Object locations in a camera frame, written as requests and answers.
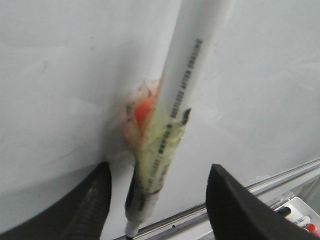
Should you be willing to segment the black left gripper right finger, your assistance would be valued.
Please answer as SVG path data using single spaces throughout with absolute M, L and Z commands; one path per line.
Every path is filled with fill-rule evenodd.
M 274 212 L 220 164 L 211 166 L 205 206 L 217 240 L 317 239 Z

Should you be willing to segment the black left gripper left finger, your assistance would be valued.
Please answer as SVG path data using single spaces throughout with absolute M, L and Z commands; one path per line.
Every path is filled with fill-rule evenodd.
M 1 233 L 2 240 L 98 240 L 108 217 L 112 176 L 101 162 L 72 191 L 31 219 Z

